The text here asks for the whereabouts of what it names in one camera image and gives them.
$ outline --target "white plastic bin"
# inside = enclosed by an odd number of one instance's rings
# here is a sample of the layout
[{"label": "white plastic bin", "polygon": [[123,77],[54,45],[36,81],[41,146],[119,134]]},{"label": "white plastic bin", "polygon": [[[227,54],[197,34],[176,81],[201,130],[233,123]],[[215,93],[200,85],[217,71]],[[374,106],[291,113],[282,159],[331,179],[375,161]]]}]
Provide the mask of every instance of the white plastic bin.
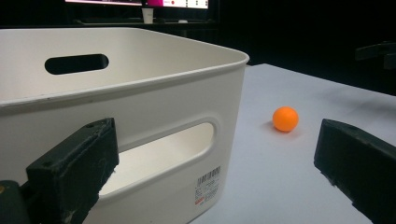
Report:
[{"label": "white plastic bin", "polygon": [[[103,67],[51,74],[53,59],[78,55]],[[189,222],[224,188],[247,61],[134,28],[0,30],[0,179],[23,184],[27,165],[111,117],[120,165],[84,223]]]}]

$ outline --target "computer monitor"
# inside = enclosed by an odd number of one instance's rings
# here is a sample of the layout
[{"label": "computer monitor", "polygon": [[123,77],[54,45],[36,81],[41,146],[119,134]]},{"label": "computer monitor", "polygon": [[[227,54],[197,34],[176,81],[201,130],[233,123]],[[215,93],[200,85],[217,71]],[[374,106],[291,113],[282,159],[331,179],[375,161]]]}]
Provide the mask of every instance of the computer monitor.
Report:
[{"label": "computer monitor", "polygon": [[209,9],[209,0],[146,0],[146,7],[188,7]]},{"label": "computer monitor", "polygon": [[66,3],[141,7],[141,0],[65,0]]}]

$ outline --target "table surface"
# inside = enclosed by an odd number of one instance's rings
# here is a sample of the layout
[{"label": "table surface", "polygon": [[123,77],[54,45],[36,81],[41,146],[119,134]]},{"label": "table surface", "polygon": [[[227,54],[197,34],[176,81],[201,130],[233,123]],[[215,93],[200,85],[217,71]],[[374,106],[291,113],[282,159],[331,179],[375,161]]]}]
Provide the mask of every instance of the table surface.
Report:
[{"label": "table surface", "polygon": [[[278,132],[282,105],[300,117]],[[268,64],[247,67],[225,189],[192,224],[369,224],[314,166],[323,119],[354,125],[396,146],[396,97]]]}]

